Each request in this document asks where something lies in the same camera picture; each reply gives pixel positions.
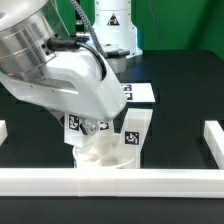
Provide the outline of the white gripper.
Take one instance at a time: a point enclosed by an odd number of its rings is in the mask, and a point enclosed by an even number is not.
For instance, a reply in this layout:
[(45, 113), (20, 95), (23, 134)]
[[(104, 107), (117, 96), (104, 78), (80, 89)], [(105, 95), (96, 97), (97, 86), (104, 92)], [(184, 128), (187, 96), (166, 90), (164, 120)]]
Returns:
[(89, 51), (57, 52), (41, 67), (40, 79), (24, 81), (0, 72), (0, 82), (21, 101), (82, 117), (82, 128), (93, 136), (98, 121), (113, 120), (126, 105), (117, 77), (103, 62), (106, 77), (101, 79), (100, 66)]

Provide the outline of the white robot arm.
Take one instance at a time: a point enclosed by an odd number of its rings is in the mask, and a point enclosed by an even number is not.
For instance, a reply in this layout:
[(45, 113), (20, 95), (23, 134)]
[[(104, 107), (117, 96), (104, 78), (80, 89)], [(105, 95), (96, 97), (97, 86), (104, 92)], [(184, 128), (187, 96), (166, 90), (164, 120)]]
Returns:
[(69, 35), (51, 0), (0, 0), (0, 83), (21, 101), (75, 114), (91, 135), (126, 105), (108, 61), (129, 50), (107, 51), (77, 0), (70, 2), (90, 42)]

